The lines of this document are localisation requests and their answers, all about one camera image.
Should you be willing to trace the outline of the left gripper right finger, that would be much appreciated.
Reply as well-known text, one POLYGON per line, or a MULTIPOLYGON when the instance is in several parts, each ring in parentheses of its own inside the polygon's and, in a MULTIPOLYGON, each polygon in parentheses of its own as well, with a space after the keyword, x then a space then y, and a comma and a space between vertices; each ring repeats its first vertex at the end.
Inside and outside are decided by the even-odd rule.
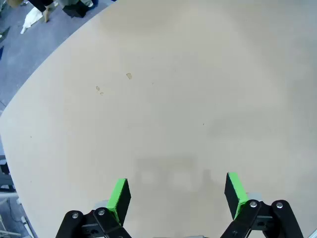
POLYGON ((266 238, 302 238, 303 233, 290 204, 276 200, 271 205, 251 199, 237 173, 228 172, 224 194, 233 221, 223 238, 247 238, 251 231, 261 231, 266 238))

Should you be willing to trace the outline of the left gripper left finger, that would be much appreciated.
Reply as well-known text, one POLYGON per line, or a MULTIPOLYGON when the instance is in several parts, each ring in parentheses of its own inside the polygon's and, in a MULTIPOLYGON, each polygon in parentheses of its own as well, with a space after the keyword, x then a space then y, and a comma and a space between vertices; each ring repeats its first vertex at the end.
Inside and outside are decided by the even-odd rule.
POLYGON ((104 207, 87 214, 71 210, 67 212, 56 234, 57 238, 129 238, 123 227, 131 200, 128 180, 117 181, 110 199, 104 207))

